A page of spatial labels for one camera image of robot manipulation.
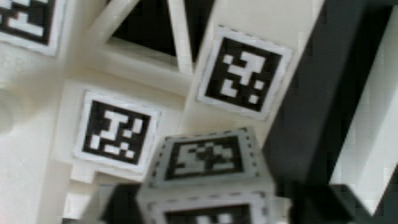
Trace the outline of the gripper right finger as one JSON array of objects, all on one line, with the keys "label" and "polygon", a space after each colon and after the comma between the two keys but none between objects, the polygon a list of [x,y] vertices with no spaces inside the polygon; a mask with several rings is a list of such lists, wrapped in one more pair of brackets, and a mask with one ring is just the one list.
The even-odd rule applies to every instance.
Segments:
[{"label": "gripper right finger", "polygon": [[300,187],[291,199],[289,224],[376,224],[344,184]]}]

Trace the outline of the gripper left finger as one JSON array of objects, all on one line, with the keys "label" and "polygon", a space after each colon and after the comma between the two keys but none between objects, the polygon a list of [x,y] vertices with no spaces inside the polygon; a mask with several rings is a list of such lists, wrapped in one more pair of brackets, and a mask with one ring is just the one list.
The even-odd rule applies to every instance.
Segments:
[{"label": "gripper left finger", "polygon": [[104,224],[143,224],[136,203],[138,184],[118,184],[113,188],[99,220]]}]

